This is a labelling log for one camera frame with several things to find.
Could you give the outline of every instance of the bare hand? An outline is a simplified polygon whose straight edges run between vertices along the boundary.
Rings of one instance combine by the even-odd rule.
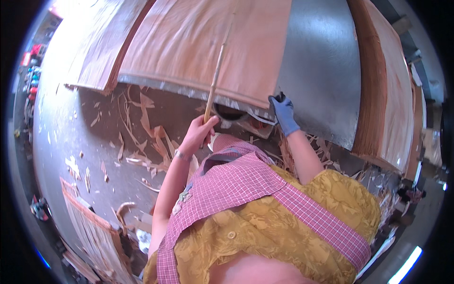
[[[219,122],[219,117],[212,116],[206,124],[203,124],[203,117],[204,115],[201,115],[191,122],[179,148],[183,154],[192,156],[202,143],[204,145],[210,143],[211,136],[214,135],[213,126]]]

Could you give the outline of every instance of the pink checkered apron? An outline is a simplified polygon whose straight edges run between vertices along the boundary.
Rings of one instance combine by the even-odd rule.
[[[370,259],[369,244],[317,202],[287,183],[266,163],[259,148],[230,135],[216,138],[213,151],[180,194],[158,248],[160,284],[180,283],[175,243],[197,220],[272,195],[301,222],[343,254],[360,271]]]

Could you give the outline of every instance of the mustard yellow shirt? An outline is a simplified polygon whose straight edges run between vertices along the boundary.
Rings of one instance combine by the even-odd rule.
[[[301,185],[290,173],[271,167],[371,243],[380,208],[363,185],[333,170]],[[292,264],[318,283],[353,283],[357,274],[341,253],[272,196],[265,196],[201,219],[182,232],[174,247],[181,284],[208,284],[213,264],[227,263],[242,251]],[[157,283],[156,257],[155,252],[145,266],[144,284]]]

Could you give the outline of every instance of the gloved hand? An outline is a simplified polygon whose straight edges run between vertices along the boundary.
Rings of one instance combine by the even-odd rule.
[[[291,100],[282,93],[281,97],[283,99],[282,102],[278,102],[273,96],[269,96],[268,100],[273,104],[277,121],[281,125],[285,137],[287,137],[299,130],[300,127],[293,119],[293,104],[291,103]]]

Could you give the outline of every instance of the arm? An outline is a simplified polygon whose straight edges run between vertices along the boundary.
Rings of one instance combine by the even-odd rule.
[[[203,124],[203,115],[194,119],[189,126],[181,146],[178,148],[180,152],[191,157],[202,143],[209,143],[211,135],[214,135],[213,126],[218,122],[219,118],[217,116],[210,118],[206,124]],[[189,162],[175,157],[169,166],[154,207],[148,257],[158,249],[159,244],[167,232],[167,224],[173,206],[179,194],[183,192],[186,180],[188,179],[189,164]]]
[[[296,171],[301,184],[309,183],[316,175],[323,171],[323,166],[306,138],[304,131],[297,130],[287,136],[291,155],[295,162]]]
[[[323,166],[305,133],[293,119],[293,104],[290,99],[283,94],[281,96],[281,101],[277,101],[274,97],[270,97],[269,100],[274,106],[277,120],[287,138],[300,182],[307,184],[323,171]]]

